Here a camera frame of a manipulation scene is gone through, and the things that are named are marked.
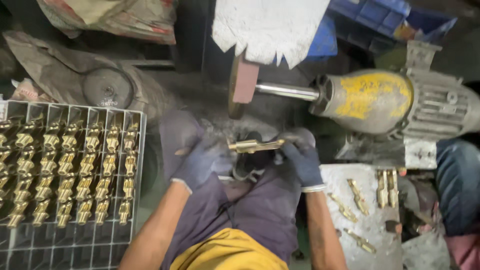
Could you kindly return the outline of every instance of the workbench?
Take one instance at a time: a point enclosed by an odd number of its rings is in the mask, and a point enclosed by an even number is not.
[[[379,209],[377,205],[377,169],[378,166],[367,164],[326,164],[321,165],[321,174],[327,184],[325,193],[332,192],[341,202],[349,207],[358,221],[353,223],[338,211],[338,205],[327,196],[327,205],[336,229],[342,232],[339,238],[343,247],[348,269],[350,270],[401,270],[401,237],[385,229],[385,221],[399,221],[398,204],[395,208],[388,205]],[[353,192],[347,179],[357,182],[357,187],[369,206],[369,215],[365,216],[353,200]],[[376,254],[368,253],[349,236],[344,228],[352,230],[358,236],[375,246]]]

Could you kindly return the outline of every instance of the metal rack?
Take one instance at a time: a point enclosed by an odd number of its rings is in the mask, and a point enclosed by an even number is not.
[[[143,152],[145,144],[145,126],[146,115],[138,111],[118,110],[110,108],[95,108],[88,106],[73,106],[54,103],[32,103],[21,101],[0,101],[0,121],[7,119],[14,113],[24,113],[25,122],[31,118],[31,111],[41,109],[47,112],[46,125],[52,120],[52,112],[55,110],[68,109],[68,124],[72,120],[73,112],[80,111],[86,114],[86,125],[83,127],[83,133],[87,134],[89,123],[95,115],[100,112],[106,112],[106,121],[104,121],[104,131],[110,127],[112,117],[115,114],[123,114],[123,127],[120,135],[120,144],[118,148],[118,157],[116,160],[117,170],[111,183],[111,201],[108,208],[108,217],[103,225],[98,226],[95,223],[94,215],[88,219],[85,225],[79,225],[76,222],[76,208],[79,203],[74,199],[71,210],[72,219],[69,220],[65,228],[57,227],[57,210],[59,204],[56,202],[56,194],[52,195],[55,200],[55,207],[50,207],[49,217],[40,227],[33,227],[31,207],[25,211],[26,219],[14,229],[8,229],[8,213],[5,214],[6,203],[0,209],[0,270],[43,270],[43,269],[115,269],[120,263],[121,258],[128,244],[132,240],[135,232],[135,220],[139,204],[139,196],[134,196],[131,209],[132,213],[126,225],[119,223],[119,207],[124,196],[122,187],[125,179],[125,158],[126,151],[123,147],[123,139],[133,115],[140,115],[139,130],[137,133],[137,164],[135,174],[135,192],[140,193],[140,181],[142,177]],[[79,149],[78,156],[83,155],[85,149],[85,136],[83,136],[83,148]],[[99,149],[101,162],[106,150],[106,135],[103,136],[103,145]],[[102,170],[99,170],[94,177],[100,177]],[[58,183],[59,177],[56,176],[52,181]],[[34,205],[34,199],[30,198],[30,204]],[[91,211],[95,211],[95,202]]]

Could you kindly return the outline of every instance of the person's leg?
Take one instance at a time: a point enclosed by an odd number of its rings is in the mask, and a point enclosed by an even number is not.
[[[315,146],[306,129],[294,131]],[[246,232],[286,263],[298,248],[295,212],[301,188],[295,172],[286,164],[270,163],[258,183],[234,207],[233,226]]]
[[[166,181],[170,180],[184,159],[183,155],[175,155],[175,152],[179,149],[192,148],[203,133],[203,129],[189,112],[173,110],[162,118],[160,137]],[[188,199],[161,269],[169,269],[173,260],[192,245],[224,228],[231,228],[231,222],[222,210],[227,202],[223,184],[217,174],[212,173],[205,184]]]
[[[460,139],[438,142],[436,186],[447,236],[474,233],[480,213],[480,150]]]

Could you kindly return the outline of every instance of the yellow shirt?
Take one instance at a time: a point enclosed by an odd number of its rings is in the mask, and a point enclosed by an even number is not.
[[[180,254],[170,270],[280,269],[287,264],[241,230],[223,229]]]

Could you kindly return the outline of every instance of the glove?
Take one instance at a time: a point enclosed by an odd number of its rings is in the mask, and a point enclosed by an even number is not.
[[[207,181],[213,164],[225,154],[228,154],[226,141],[204,138],[195,145],[170,180],[185,184],[192,194]]]
[[[291,164],[300,180],[302,192],[317,192],[326,188],[320,175],[320,161],[317,150],[301,142],[286,142],[282,151]]]

